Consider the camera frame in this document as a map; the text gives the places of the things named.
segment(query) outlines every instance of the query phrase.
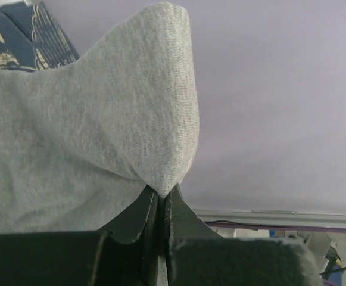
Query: heather gray cloth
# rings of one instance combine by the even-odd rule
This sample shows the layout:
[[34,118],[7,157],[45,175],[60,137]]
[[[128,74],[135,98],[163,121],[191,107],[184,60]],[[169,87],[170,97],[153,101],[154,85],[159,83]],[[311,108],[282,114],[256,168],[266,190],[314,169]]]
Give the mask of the heather gray cloth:
[[172,4],[67,67],[0,70],[0,232],[97,229],[146,184],[166,196],[198,129],[188,15]]

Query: gray fabric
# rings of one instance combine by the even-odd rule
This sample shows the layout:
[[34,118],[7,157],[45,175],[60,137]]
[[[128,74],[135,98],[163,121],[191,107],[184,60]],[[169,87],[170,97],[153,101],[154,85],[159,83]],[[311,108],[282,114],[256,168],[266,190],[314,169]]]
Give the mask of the gray fabric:
[[188,15],[172,4],[67,67],[0,70],[0,232],[97,229],[146,184],[166,196],[198,129]]

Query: blue object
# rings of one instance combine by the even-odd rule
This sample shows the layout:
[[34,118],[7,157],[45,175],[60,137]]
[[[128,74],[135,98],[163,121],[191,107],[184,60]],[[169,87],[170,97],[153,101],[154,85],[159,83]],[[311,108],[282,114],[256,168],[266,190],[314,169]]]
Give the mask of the blue object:
[[65,66],[79,58],[43,4],[0,7],[0,69],[35,72]]
[[[337,269],[340,269],[339,265],[333,267],[333,270]],[[330,274],[328,281],[334,283],[336,286],[342,286],[342,271]]]

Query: black plastic part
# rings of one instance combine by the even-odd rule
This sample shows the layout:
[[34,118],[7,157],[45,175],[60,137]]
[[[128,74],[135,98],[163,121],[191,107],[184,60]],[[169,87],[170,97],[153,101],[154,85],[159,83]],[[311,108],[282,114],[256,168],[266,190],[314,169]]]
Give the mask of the black plastic part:
[[95,285],[107,233],[0,235],[0,286]]
[[158,255],[169,286],[308,285],[298,254],[274,240],[229,240],[183,201],[146,187],[101,229],[0,235],[0,286],[156,286]]
[[0,235],[0,286],[155,286],[158,195],[150,187],[90,232]]

